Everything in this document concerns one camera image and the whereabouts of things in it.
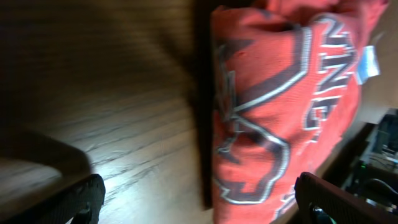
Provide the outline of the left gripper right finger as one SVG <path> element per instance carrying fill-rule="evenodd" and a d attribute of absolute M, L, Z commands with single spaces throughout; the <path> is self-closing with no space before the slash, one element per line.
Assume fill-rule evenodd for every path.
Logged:
<path fill-rule="evenodd" d="M 295 183 L 295 199 L 304 223 L 316 223 L 314 208 L 321 208 L 341 224 L 397 224 L 397 216 L 366 203 L 337 186 L 303 172 Z"/>

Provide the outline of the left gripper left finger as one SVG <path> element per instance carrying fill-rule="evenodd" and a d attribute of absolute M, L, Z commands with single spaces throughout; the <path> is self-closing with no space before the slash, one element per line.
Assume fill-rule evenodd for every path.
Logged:
<path fill-rule="evenodd" d="M 103 178 L 98 174 L 91 174 L 2 223 L 97 224 L 105 193 Z"/>

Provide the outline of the coral red t-shirt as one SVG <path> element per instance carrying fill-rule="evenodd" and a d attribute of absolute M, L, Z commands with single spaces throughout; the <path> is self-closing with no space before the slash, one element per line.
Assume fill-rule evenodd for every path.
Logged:
<path fill-rule="evenodd" d="M 385 0 L 256 1 L 215 9 L 213 220 L 271 223 L 330 155 L 361 95 Z"/>

